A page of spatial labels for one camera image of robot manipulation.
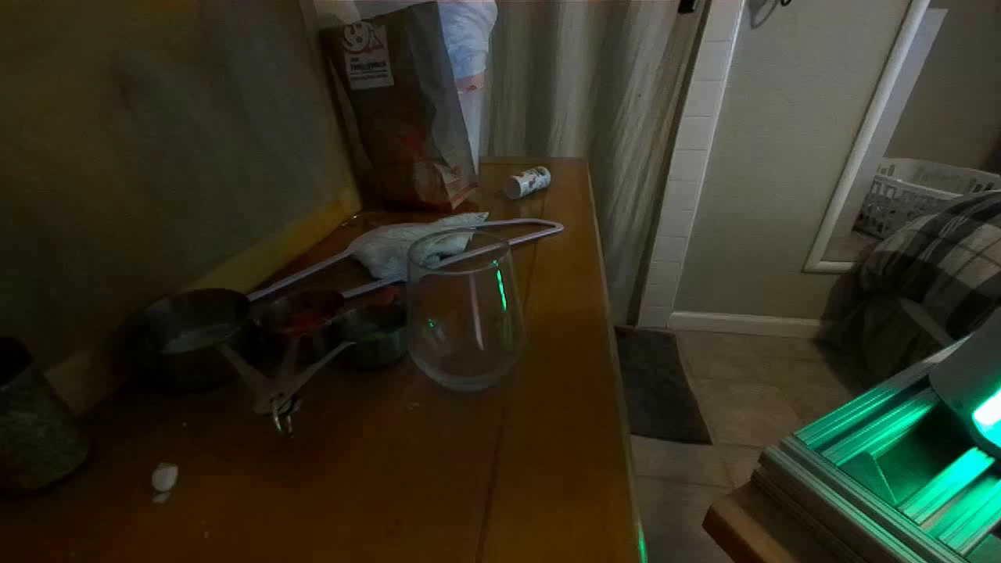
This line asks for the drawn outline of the large steel measuring cup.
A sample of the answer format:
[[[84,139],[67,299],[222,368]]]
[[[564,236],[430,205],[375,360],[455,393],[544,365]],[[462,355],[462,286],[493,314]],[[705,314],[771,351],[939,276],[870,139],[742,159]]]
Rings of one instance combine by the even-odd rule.
[[[225,351],[259,357],[254,306],[227,288],[200,288],[146,302],[130,320],[134,379],[165,393],[200,393],[239,379]]]

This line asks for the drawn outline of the green lit aluminium frame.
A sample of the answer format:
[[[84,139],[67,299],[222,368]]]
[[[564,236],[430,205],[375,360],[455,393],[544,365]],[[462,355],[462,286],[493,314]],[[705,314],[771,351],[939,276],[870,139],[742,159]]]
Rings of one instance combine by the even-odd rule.
[[[1001,563],[1001,316],[782,439],[755,481],[870,563]]]

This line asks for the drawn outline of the stemless clear glass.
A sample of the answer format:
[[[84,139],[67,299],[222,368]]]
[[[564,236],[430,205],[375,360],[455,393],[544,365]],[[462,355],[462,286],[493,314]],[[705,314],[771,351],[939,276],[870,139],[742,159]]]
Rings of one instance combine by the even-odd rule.
[[[407,272],[407,355],[446,392],[489,392],[524,348],[522,296],[511,248]]]

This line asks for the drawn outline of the small steel measuring cup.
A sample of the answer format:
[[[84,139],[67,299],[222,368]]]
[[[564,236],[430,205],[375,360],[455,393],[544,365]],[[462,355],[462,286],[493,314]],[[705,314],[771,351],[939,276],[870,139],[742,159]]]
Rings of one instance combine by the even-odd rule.
[[[279,385],[268,396],[268,420],[279,435],[295,428],[300,411],[300,392],[336,360],[352,368],[387,368],[402,360],[407,311],[401,302],[368,302],[337,316],[328,327],[332,348]]]

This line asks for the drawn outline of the medium steel measuring cup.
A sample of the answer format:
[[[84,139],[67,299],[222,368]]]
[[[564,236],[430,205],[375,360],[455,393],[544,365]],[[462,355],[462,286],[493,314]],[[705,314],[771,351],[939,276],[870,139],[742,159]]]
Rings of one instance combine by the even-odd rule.
[[[340,296],[336,292],[295,292],[268,296],[257,306],[257,325],[266,357],[274,363],[272,385],[263,393],[268,411],[298,375],[300,357],[324,355],[324,327],[332,325]]]

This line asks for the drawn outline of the small white crumb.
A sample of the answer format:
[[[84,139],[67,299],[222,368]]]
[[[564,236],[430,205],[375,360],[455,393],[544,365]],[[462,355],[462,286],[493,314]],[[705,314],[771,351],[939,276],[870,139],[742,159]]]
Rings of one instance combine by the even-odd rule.
[[[178,467],[176,467],[176,464],[159,464],[159,467],[150,471],[150,489],[153,489],[155,493],[170,493],[176,484],[178,484]]]

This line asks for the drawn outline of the white laundry basket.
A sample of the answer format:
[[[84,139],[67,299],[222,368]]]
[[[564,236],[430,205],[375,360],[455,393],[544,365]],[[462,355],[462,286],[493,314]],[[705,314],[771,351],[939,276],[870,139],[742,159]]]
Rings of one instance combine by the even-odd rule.
[[[870,239],[888,239],[905,222],[939,213],[951,201],[999,189],[999,173],[886,158],[866,189],[854,228]]]

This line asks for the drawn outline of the brown paper bag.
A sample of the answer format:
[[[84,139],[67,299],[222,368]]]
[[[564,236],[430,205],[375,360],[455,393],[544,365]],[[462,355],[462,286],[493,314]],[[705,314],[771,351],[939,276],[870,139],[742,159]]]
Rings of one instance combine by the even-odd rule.
[[[454,209],[474,162],[434,0],[313,0],[367,205]]]

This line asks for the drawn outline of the crumpled white cloth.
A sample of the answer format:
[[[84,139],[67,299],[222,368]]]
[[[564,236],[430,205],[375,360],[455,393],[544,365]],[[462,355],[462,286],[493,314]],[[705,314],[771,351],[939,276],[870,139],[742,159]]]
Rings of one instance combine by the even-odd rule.
[[[349,256],[377,282],[407,276],[411,261],[429,263],[437,253],[459,253],[486,222],[486,213],[455,213],[434,222],[397,222],[360,236]]]

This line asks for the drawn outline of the small white container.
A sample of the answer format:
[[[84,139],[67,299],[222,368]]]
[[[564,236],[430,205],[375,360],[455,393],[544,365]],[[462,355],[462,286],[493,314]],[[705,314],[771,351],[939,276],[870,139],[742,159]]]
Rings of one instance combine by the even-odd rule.
[[[547,166],[531,166],[531,168],[522,168],[511,177],[511,189],[508,189],[508,196],[511,201],[522,201],[527,195],[539,195],[550,186],[550,168]]]

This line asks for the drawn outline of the dark floor mat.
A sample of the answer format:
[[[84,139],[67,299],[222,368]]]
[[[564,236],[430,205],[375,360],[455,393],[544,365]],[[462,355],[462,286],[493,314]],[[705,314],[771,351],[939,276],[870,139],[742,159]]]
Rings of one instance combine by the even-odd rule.
[[[710,433],[687,388],[676,337],[618,327],[615,351],[626,385],[629,433],[659,442],[706,444]]]

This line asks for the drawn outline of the white plastic bag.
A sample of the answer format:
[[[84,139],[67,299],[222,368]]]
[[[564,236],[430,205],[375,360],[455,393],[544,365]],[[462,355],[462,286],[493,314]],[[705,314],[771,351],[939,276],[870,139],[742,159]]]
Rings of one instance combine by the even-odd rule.
[[[483,114],[496,0],[437,0],[437,17],[470,153],[483,158]]]

